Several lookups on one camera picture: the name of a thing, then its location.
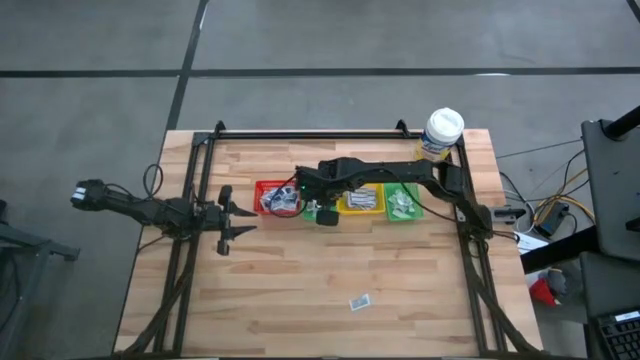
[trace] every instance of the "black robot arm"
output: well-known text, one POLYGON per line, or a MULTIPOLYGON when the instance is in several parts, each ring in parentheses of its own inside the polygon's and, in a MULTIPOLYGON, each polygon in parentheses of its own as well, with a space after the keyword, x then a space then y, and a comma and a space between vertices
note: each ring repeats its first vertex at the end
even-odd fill
POLYGON ((257 216, 240 209, 231 201, 232 188, 220 190, 218 203, 192 203, 186 198, 160 200, 141 199, 124 188, 106 185, 102 180, 85 180, 76 184, 71 203, 84 211, 110 210, 131 217, 142 225, 153 225, 162 234, 176 240, 186 240, 197 231, 220 231, 218 253, 229 254, 229 240, 255 229, 255 226, 232 227, 230 215, 257 216))
POLYGON ((433 196, 453 203, 472 225, 475 236, 491 237, 491 212, 466 196, 462 184, 462 169, 447 162, 429 160, 366 163, 356 158, 342 157, 320 161, 317 169, 296 167, 296 186, 304 201, 315 200, 322 210, 316 221, 320 225, 336 225, 338 214, 329 209, 345 191, 354 191, 369 183, 417 183, 433 196), (438 178, 433 174, 438 170, 438 178))

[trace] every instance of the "yellow bin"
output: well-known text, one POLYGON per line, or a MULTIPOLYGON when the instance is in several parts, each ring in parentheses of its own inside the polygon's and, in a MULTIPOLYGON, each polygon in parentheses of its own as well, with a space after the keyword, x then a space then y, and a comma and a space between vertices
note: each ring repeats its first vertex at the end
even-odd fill
POLYGON ((371 210, 359 210, 359 209, 350 209, 347 206, 347 195, 344 194, 338 200, 336 204, 336 208, 338 212, 343 215, 373 215, 373 214, 384 214, 387 210, 386 200, 384 198, 384 185, 383 184, 365 184, 362 187, 367 187, 370 189, 374 189, 376 191, 376 207, 371 210))

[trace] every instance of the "gray floor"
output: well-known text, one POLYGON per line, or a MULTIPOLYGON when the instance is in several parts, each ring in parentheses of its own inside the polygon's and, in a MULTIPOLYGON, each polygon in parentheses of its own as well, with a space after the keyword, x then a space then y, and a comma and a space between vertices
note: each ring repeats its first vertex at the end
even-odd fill
MULTIPOLYGON (((0 0, 0 70, 179 68, 197 0, 0 0)), ((624 0, 212 0, 194 68, 544 67, 640 63, 640 24, 624 0)), ((142 191, 175 79, 0 79, 0 198, 21 229, 82 247, 52 259, 30 316, 27 356, 107 354, 140 227, 71 208, 75 182, 142 191)), ((179 129, 389 128, 459 110, 491 130, 498 155, 577 139, 584 120, 638 105, 640 76, 191 79, 179 129)), ((543 197, 579 144, 499 160, 543 197)), ((584 167, 578 161, 572 173, 584 167)), ((576 197, 590 204, 587 189, 576 197)), ((578 212, 580 226, 587 221, 578 212)), ((569 231, 569 226, 562 229, 569 231)), ((536 306, 545 348, 584 355, 580 309, 536 306), (569 335, 560 336, 567 330, 569 335)))

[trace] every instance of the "wooden table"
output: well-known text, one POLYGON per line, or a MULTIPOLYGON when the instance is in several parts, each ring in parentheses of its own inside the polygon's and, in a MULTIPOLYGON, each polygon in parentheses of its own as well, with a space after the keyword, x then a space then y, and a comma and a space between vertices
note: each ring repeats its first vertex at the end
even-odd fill
MULTIPOLYGON (((180 196, 192 134, 167 134, 160 197, 180 196)), ((478 201, 504 205, 489 132, 465 130, 464 137, 478 201)), ((340 156, 413 160, 414 146, 410 140, 218 141, 207 199, 230 184, 238 206, 252 209, 254 183, 287 179, 294 165, 315 167, 340 156)), ((420 192, 426 206, 452 216, 450 204, 420 192)), ((183 356, 477 355, 453 223, 425 213, 409 223, 389 223, 383 214, 341 216, 338 227, 273 216, 235 218, 233 224, 258 229, 231 243, 228 257, 215 252, 219 233, 201 237, 183 356), (351 312, 349 300, 364 293, 373 305, 351 312)), ((141 244, 158 235, 145 229, 141 244)), ((137 256, 116 350, 128 346, 158 309, 170 248, 166 240, 137 256)), ((516 244, 493 238, 490 260, 500 305, 542 348, 516 244)), ((493 341, 487 312, 484 318, 493 341)))

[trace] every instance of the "white lid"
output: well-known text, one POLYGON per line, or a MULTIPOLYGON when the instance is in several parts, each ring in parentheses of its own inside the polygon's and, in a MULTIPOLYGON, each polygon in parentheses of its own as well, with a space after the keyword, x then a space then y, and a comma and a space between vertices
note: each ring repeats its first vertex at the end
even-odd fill
POLYGON ((449 108, 438 109, 427 121, 427 132, 433 140, 445 144, 454 143, 462 135, 464 119, 462 115, 449 108))

